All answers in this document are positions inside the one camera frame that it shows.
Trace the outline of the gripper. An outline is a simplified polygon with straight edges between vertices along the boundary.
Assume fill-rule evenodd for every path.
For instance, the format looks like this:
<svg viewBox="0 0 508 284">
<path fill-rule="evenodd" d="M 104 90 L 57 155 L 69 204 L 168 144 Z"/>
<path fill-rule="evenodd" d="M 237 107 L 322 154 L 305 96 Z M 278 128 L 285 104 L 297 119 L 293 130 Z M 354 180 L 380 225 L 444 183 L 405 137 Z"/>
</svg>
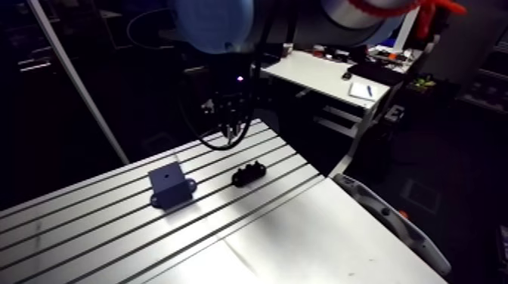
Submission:
<svg viewBox="0 0 508 284">
<path fill-rule="evenodd" d="M 252 57 L 248 54 L 217 54 L 209 58 L 209 98 L 204 113 L 213 118 L 220 132 L 233 140 L 246 119 Z"/>
</svg>

